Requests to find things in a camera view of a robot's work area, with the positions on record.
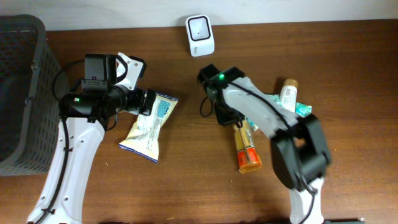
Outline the white tube with cork cap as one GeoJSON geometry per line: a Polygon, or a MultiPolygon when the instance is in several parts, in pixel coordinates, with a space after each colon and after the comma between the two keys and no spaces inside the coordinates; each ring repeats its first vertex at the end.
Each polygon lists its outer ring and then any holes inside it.
{"type": "Polygon", "coordinates": [[[287,79],[284,81],[280,92],[280,102],[283,108],[295,112],[298,81],[294,79],[287,79]]]}

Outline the orange spaghetti packet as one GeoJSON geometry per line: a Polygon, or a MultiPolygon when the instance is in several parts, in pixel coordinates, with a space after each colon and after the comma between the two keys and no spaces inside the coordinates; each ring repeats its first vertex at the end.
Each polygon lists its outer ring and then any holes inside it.
{"type": "Polygon", "coordinates": [[[254,140],[252,138],[251,127],[245,119],[239,128],[233,125],[234,140],[238,157],[239,172],[245,174],[255,170],[262,169],[261,157],[256,151],[254,140]]]}

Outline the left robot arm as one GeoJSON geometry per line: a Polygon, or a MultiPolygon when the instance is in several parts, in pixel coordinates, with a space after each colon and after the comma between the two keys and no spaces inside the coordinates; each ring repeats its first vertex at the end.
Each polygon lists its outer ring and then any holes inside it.
{"type": "Polygon", "coordinates": [[[123,53],[86,54],[85,76],[58,99],[60,122],[50,170],[28,223],[81,223],[93,159],[111,118],[122,111],[149,116],[154,90],[136,88],[143,59],[123,53]]]}

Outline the teal kleenex tissue pack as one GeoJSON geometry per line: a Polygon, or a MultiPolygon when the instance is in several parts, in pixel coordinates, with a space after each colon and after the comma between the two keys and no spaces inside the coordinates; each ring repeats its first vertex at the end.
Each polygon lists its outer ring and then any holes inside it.
{"type": "Polygon", "coordinates": [[[312,106],[296,102],[295,113],[304,118],[312,113],[312,106]]]}

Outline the teal wipes packet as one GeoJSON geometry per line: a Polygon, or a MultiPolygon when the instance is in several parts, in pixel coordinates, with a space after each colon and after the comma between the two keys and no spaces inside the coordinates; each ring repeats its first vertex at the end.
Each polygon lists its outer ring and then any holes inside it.
{"type": "MultiPolygon", "coordinates": [[[[276,103],[277,105],[281,106],[282,102],[279,98],[279,95],[266,95],[270,100],[272,100],[274,103],[276,103]]],[[[249,127],[251,128],[252,131],[257,131],[259,128],[258,126],[251,121],[248,117],[246,117],[246,120],[248,122],[249,127]]]]}

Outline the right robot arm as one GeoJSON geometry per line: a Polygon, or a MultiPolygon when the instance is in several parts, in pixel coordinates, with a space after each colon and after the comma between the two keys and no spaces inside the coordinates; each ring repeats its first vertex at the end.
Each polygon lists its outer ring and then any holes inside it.
{"type": "Polygon", "coordinates": [[[319,119],[301,117],[271,100],[237,67],[220,71],[213,64],[197,76],[218,124],[252,120],[271,143],[272,166],[288,188],[291,223],[324,223],[321,192],[332,158],[319,119]]]}

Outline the white blue snack bag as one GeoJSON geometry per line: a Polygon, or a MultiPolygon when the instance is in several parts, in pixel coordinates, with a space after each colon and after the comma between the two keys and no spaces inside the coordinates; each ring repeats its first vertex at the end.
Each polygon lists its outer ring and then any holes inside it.
{"type": "Polygon", "coordinates": [[[158,162],[160,129],[178,102],[176,97],[157,93],[151,114],[137,117],[126,139],[118,144],[119,148],[158,162]]]}

